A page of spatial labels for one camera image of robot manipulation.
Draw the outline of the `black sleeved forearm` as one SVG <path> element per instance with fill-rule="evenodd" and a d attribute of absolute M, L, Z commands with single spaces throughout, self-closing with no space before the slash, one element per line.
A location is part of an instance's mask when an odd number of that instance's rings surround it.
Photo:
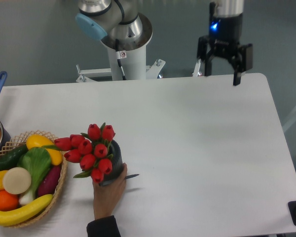
<path fill-rule="evenodd" d="M 86 230 L 89 237 L 121 237 L 114 215 L 88 223 Z"/>

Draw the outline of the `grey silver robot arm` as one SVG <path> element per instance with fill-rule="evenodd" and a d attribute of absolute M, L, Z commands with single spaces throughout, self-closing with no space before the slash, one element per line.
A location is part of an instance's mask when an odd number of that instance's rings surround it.
<path fill-rule="evenodd" d="M 148 66 L 146 46 L 152 38 L 149 19 L 138 11 L 135 0 L 80 0 L 75 20 L 79 28 L 107 49 L 110 68 L 78 71 L 79 79 L 91 80 L 111 74 L 113 80 L 157 79 L 163 60 Z M 244 3 L 241 0 L 214 0 L 209 5 L 208 34 L 198 40 L 193 76 L 212 73 L 212 60 L 222 58 L 234 70 L 233 85 L 253 67 L 253 45 L 241 44 Z"/>

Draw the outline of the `dark skinned human hand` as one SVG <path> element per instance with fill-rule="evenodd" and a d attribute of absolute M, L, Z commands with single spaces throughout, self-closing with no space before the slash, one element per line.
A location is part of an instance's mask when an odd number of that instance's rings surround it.
<path fill-rule="evenodd" d="M 120 201 L 125 188 L 127 175 L 127 164 L 123 164 L 123 171 L 120 176 L 107 186 L 100 186 L 93 182 L 94 199 L 93 211 L 94 219 L 98 220 L 112 215 L 116 205 Z"/>

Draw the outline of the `blue Robotiq gripper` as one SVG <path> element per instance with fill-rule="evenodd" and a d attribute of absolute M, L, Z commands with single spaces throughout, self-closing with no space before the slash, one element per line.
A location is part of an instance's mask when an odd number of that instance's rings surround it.
<path fill-rule="evenodd" d="M 227 17 L 210 15 L 209 35 L 198 39 L 197 58 L 204 64 L 204 76 L 212 75 L 215 56 L 227 58 L 234 69 L 233 85 L 241 82 L 242 74 L 253 68 L 253 45 L 240 45 L 243 14 Z"/>

